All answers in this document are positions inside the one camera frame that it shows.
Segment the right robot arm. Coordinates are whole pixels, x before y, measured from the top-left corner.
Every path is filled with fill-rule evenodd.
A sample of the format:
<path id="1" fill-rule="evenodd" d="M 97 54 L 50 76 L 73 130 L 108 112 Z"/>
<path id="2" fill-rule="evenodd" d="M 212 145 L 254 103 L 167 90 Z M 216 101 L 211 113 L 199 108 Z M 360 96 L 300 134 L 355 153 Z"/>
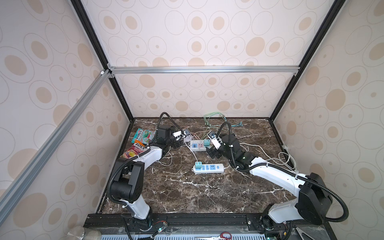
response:
<path id="1" fill-rule="evenodd" d="M 224 122 L 217 132 L 209 132 L 208 137 L 213 144 L 207 149 L 211 158 L 225 157 L 236 171 L 268 180 L 295 196 L 294 200 L 266 207 L 261 216 L 264 228 L 272 230 L 278 224 L 295 220 L 319 226 L 323 222 L 343 222 L 349 217 L 347 204 L 326 187 L 321 176 L 295 173 L 244 151 L 229 122 Z"/>

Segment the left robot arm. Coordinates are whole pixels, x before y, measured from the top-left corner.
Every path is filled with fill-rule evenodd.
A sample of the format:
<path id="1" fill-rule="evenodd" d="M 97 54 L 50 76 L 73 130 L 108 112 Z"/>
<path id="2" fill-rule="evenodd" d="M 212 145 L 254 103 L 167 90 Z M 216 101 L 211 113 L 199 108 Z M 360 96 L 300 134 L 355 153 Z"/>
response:
<path id="1" fill-rule="evenodd" d="M 153 139 L 144 151 L 127 159 L 120 158 L 107 184 L 108 199 L 123 208 L 141 222 L 152 224 L 153 211 L 142 196 L 145 170 L 161 160 L 170 149 L 184 143 L 186 134 L 166 112 L 161 113 Z"/>

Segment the teal charger plug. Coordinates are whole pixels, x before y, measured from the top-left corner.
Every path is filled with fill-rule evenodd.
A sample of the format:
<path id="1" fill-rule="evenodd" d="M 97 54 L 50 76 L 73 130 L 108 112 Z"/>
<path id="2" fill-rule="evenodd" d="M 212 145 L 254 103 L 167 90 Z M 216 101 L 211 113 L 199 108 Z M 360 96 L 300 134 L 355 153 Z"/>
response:
<path id="1" fill-rule="evenodd" d="M 195 162 L 195 169 L 201 169 L 203 166 L 202 162 Z"/>
<path id="2" fill-rule="evenodd" d="M 205 147 L 208 147 L 211 144 L 211 140 L 210 139 L 204 139 L 203 143 L 204 143 Z"/>

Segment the teal candy bag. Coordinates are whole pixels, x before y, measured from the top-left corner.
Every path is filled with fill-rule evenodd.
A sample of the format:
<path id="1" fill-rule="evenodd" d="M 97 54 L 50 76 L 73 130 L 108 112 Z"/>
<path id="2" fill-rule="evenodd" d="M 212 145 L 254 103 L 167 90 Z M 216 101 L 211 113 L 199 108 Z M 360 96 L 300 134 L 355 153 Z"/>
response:
<path id="1" fill-rule="evenodd" d="M 133 137 L 131 143 L 134 144 L 134 143 L 136 143 L 136 142 L 140 142 L 140 143 L 141 143 L 142 145 L 144 145 L 144 146 L 145 146 L 145 145 L 148 145 L 149 142 L 153 139 L 154 134 L 155 134 L 154 131 L 143 130 L 143 129 L 139 128 L 139 129 L 136 131 L 136 133 L 135 133 L 135 135 L 134 135 L 134 137 Z"/>

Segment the white multicolour power strip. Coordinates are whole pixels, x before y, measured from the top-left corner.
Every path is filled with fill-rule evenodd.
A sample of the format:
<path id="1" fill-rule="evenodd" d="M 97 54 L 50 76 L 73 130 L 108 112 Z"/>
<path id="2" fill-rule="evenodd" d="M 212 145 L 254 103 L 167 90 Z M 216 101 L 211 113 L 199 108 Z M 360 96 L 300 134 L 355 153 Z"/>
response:
<path id="1" fill-rule="evenodd" d="M 193 151 L 193 152 L 205 152 L 206 148 L 211 147 L 211 145 L 209 145 L 208 147 L 205 147 L 203 140 L 191 140 L 188 143 L 188 145 L 189 145 L 189 148 L 191 149 L 191 151 Z"/>

